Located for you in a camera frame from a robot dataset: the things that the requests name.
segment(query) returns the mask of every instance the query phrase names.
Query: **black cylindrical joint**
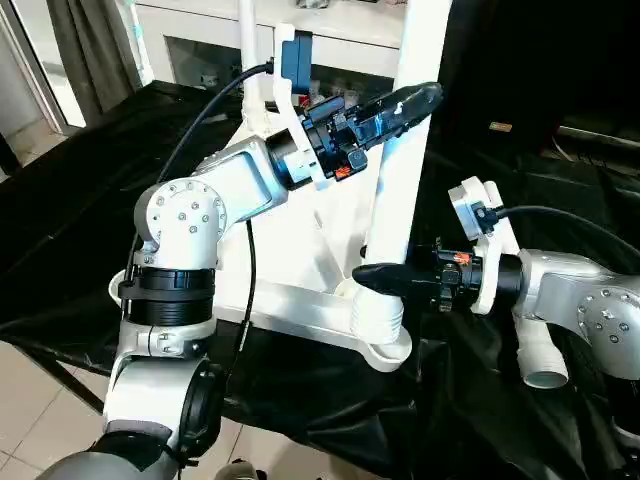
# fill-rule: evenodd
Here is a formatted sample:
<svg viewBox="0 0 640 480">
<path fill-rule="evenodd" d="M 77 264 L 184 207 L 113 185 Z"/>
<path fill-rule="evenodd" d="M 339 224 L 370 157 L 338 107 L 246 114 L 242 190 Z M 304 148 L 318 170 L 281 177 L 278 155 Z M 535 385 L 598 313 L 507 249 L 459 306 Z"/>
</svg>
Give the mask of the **black cylindrical joint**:
<svg viewBox="0 0 640 480">
<path fill-rule="evenodd" d="M 607 396 L 615 424 L 640 435 L 640 380 L 625 380 L 604 375 Z"/>
<path fill-rule="evenodd" d="M 517 299 L 522 289 L 522 261 L 516 255 L 502 255 L 496 294 L 501 298 Z"/>
<path fill-rule="evenodd" d="M 118 290 L 120 298 L 131 301 L 130 322 L 161 327 L 195 325 L 212 316 L 215 272 L 141 268 Z"/>
<path fill-rule="evenodd" d="M 273 171 L 284 188 L 289 191 L 295 190 L 311 181 L 311 178 L 309 177 L 296 183 L 291 178 L 291 173 L 289 172 L 289 167 L 287 167 L 287 164 L 284 161 L 284 157 L 297 151 L 298 147 L 293 141 L 293 138 L 291 138 L 291 134 L 288 129 L 284 129 L 281 132 L 271 135 L 267 138 L 266 144 L 267 150 L 269 150 Z"/>
</svg>

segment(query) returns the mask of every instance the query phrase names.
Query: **black cable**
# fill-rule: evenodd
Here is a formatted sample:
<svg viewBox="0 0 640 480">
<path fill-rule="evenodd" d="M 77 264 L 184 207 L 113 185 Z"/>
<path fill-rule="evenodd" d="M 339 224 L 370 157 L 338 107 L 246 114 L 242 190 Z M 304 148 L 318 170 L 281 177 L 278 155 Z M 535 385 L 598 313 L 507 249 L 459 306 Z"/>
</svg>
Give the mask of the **black cable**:
<svg viewBox="0 0 640 480">
<path fill-rule="evenodd" d="M 496 210 L 496 215 L 497 215 L 498 219 L 509 217 L 511 215 L 518 215 L 518 214 L 522 214 L 522 213 L 541 213 L 541 214 L 556 215 L 556 216 L 559 216 L 559 217 L 569 218 L 569 219 L 573 220 L 574 222 L 580 223 L 580 224 L 584 225 L 585 227 L 589 227 L 592 230 L 595 230 L 596 232 L 604 235 L 605 237 L 607 237 L 610 240 L 613 240 L 614 242 L 618 243 L 619 245 L 622 245 L 627 250 L 632 252 L 636 256 L 636 258 L 638 260 L 640 260 L 640 250 L 638 250 L 636 247 L 634 247 L 630 243 L 626 242 L 622 238 L 618 237 L 616 234 L 610 232 L 606 228 L 602 228 L 597 223 L 593 223 L 591 220 L 587 220 L 586 218 L 583 218 L 583 217 L 581 217 L 579 215 L 576 215 L 574 213 L 566 212 L 564 210 L 559 210 L 559 209 L 553 208 L 553 207 L 544 207 L 544 206 L 541 206 L 541 205 L 519 205 L 519 206 L 516 206 L 516 207 L 500 208 L 500 209 Z"/>
<path fill-rule="evenodd" d="M 256 293 L 256 245 L 253 239 L 253 225 L 251 224 L 251 220 L 247 220 L 247 236 L 249 237 L 249 255 L 251 257 L 251 283 L 249 286 L 249 298 L 247 300 L 247 309 L 244 312 L 244 318 L 242 319 L 242 323 L 240 324 L 240 331 L 236 336 L 236 341 L 233 346 L 233 362 L 231 363 L 231 368 L 229 369 L 229 373 L 227 375 L 227 385 L 229 384 L 229 379 L 233 374 L 233 370 L 238 363 L 238 358 L 240 358 L 240 353 L 244 348 L 244 342 L 247 339 L 247 334 L 249 333 L 249 329 L 251 328 L 251 310 L 253 308 L 253 297 Z"/>
<path fill-rule="evenodd" d="M 263 65 L 257 65 L 253 68 L 250 68 L 244 72 L 242 72 L 240 75 L 238 75 L 236 78 L 234 78 L 226 87 L 224 87 L 215 97 L 213 97 L 213 99 L 211 99 L 211 101 L 209 101 L 209 103 L 207 103 L 207 105 L 205 105 L 205 107 L 202 109 L 202 111 L 198 114 L 198 116 L 195 118 L 195 120 L 191 123 L 191 126 L 187 129 L 187 131 L 185 132 L 185 134 L 182 136 L 182 138 L 180 139 L 180 142 L 178 142 L 178 145 L 176 145 L 176 147 L 173 149 L 173 152 L 171 152 L 171 155 L 169 156 L 169 159 L 166 161 L 166 163 L 164 164 L 164 166 L 162 167 L 162 170 L 160 171 L 160 175 L 158 175 L 158 179 L 156 180 L 156 183 L 162 183 L 167 181 L 168 179 L 168 175 L 169 175 L 169 170 L 171 169 L 171 167 L 173 166 L 173 164 L 175 163 L 176 159 L 179 157 L 180 152 L 182 151 L 182 149 L 184 148 L 184 146 L 189 142 L 189 140 L 191 140 L 191 137 L 193 136 L 193 133 L 195 132 L 195 130 L 198 128 L 198 126 L 202 123 L 202 121 L 207 118 L 208 116 L 211 115 L 211 113 L 214 111 L 214 109 L 218 106 L 218 104 L 220 103 L 220 101 L 229 94 L 229 92 L 231 92 L 233 89 L 235 89 L 238 85 L 240 85 L 242 82 L 244 82 L 245 80 L 247 80 L 248 78 L 253 77 L 254 75 L 257 75 L 259 73 L 273 73 L 273 63 L 272 62 L 267 62 Z M 238 356 L 240 354 L 240 352 L 242 351 L 242 347 L 244 345 L 244 339 L 247 336 L 247 333 L 249 331 L 249 326 L 250 326 L 250 318 L 251 318 L 251 308 L 253 306 L 253 296 L 255 294 L 255 289 L 256 289 L 256 251 L 255 251 L 255 244 L 254 244 L 254 239 L 253 239 L 253 229 L 251 226 L 251 220 L 247 220 L 247 233 L 249 234 L 249 250 L 251 252 L 251 288 L 249 290 L 249 301 L 247 302 L 247 311 L 245 313 L 245 317 L 244 320 L 242 322 L 242 332 L 241 332 L 241 336 L 239 336 L 239 339 L 236 340 L 236 351 L 234 354 L 234 360 L 233 360 L 233 366 L 235 366 L 235 363 L 238 360 Z M 132 274 L 133 274 L 133 256 L 135 254 L 137 245 L 138 245 L 138 241 L 139 241 L 139 236 L 138 236 L 138 232 L 136 232 L 133 236 L 133 242 L 131 244 L 131 249 L 129 250 L 129 257 L 127 259 L 127 268 L 125 270 L 125 276 L 124 279 L 127 281 L 130 281 L 132 278 Z M 126 312 L 127 312 L 127 308 L 128 308 L 128 301 L 123 300 L 121 302 L 121 314 L 122 314 L 122 318 L 124 318 Z M 180 432 L 178 432 L 178 445 L 177 445 L 177 450 L 178 453 L 180 454 Z M 179 469 L 178 469 L 178 480 L 180 480 L 182 478 L 182 465 L 180 465 Z"/>
<path fill-rule="evenodd" d="M 209 101 L 209 103 L 207 103 L 207 105 L 205 105 L 205 107 L 202 109 L 202 111 L 198 114 L 198 116 L 195 118 L 195 120 L 191 123 L 191 126 L 187 129 L 185 134 L 182 136 L 182 138 L 180 139 L 180 142 L 178 142 L 178 145 L 176 145 L 176 147 L 173 149 L 173 152 L 171 152 L 171 155 L 169 156 L 169 159 L 166 161 L 166 163 L 162 167 L 162 170 L 160 171 L 160 175 L 158 175 L 158 179 L 156 180 L 156 183 L 162 183 L 162 182 L 165 182 L 167 180 L 167 176 L 168 176 L 169 170 L 173 166 L 174 162 L 178 158 L 178 156 L 179 156 L 180 152 L 182 151 L 182 149 L 184 148 L 184 146 L 191 139 L 191 137 L 192 137 L 193 133 L 195 132 L 196 128 L 198 128 L 198 126 L 202 123 L 202 121 L 205 118 L 207 118 L 209 115 L 211 115 L 211 113 L 218 106 L 218 104 L 220 103 L 222 98 L 224 98 L 225 95 L 228 95 L 229 92 L 231 92 L 233 89 L 235 89 L 242 82 L 244 82 L 248 78 L 251 78 L 254 75 L 257 75 L 259 73 L 273 73 L 273 63 L 272 62 L 267 62 L 265 64 L 257 65 L 257 66 L 255 66 L 253 68 L 250 68 L 250 69 L 242 72 L 240 75 L 238 75 L 236 78 L 234 78 L 226 87 L 224 87 L 215 97 L 213 97 L 213 99 L 211 99 L 211 101 Z M 129 258 L 127 259 L 127 268 L 125 270 L 125 275 L 124 275 L 124 280 L 126 280 L 126 281 L 131 281 L 131 278 L 132 278 L 133 256 L 134 256 L 134 253 L 135 253 L 135 251 L 137 249 L 138 241 L 139 241 L 138 232 L 136 232 L 134 234 L 134 236 L 133 236 L 133 242 L 131 244 L 131 250 L 129 251 Z M 122 318 L 124 318 L 124 316 L 125 316 L 125 314 L 127 312 L 127 308 L 128 308 L 128 302 L 126 300 L 123 300 L 121 302 Z"/>
</svg>

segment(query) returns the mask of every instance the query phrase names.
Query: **black plastic sheet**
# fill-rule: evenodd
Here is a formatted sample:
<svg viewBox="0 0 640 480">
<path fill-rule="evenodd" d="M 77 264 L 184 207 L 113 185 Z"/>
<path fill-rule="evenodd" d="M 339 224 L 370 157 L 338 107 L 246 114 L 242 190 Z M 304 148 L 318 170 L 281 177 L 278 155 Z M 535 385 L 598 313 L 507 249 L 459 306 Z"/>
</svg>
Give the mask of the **black plastic sheet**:
<svg viewBox="0 0 640 480">
<path fill-rule="evenodd" d="M 111 111 L 101 125 L 56 147 L 0 185 L 0 338 L 107 374 L 119 309 L 107 293 L 126 260 L 132 207 L 208 99 L 162 83 Z M 239 125 L 208 122 L 175 175 L 222 148 Z M 538 203 L 597 221 L 635 245 L 640 182 L 536 156 L 493 159 L 460 146 L 426 156 L 412 245 L 468 244 L 447 190 L 478 175 L 507 205 Z M 581 253 L 619 272 L 627 252 L 558 219 L 514 219 L 522 247 Z M 508 308 L 486 318 L 429 313 L 407 304 L 414 350 L 396 372 L 372 370 L 356 352 L 253 329 L 224 414 L 286 434 L 393 478 L 603 479 L 623 462 L 588 347 L 553 330 L 571 382 L 535 391 L 520 380 Z M 219 322 L 210 356 L 229 366 L 238 327 Z"/>
</svg>

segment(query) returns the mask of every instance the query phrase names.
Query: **gray curtain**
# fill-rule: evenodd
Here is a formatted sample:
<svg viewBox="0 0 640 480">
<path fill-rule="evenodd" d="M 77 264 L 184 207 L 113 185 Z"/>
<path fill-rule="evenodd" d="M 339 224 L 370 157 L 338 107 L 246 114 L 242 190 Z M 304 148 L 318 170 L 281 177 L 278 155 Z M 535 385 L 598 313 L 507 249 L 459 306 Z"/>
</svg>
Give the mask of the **gray curtain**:
<svg viewBox="0 0 640 480">
<path fill-rule="evenodd" d="M 87 125 L 140 79 L 114 0 L 47 0 L 62 63 Z"/>
</svg>

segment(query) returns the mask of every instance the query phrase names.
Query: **white robotic arm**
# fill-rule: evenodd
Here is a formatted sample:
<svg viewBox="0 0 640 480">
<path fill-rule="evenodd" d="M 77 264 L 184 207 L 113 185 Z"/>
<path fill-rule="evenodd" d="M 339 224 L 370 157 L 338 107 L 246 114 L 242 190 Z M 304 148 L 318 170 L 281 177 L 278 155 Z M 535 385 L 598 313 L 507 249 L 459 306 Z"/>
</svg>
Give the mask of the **white robotic arm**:
<svg viewBox="0 0 640 480">
<path fill-rule="evenodd" d="M 250 137 L 207 157 L 190 177 L 145 191 L 134 209 L 142 247 L 133 255 L 131 278 L 119 286 L 128 307 L 105 401 L 105 434 L 41 478 L 168 480 L 204 454 L 219 433 L 226 385 L 226 372 L 206 357 L 216 329 L 220 239 L 314 177 L 341 181 L 363 170 L 366 150 L 419 124 L 441 100 L 437 83 L 348 110 L 334 97 L 296 118 L 293 131 Z M 294 140 L 300 132 L 311 150 L 300 151 Z"/>
</svg>

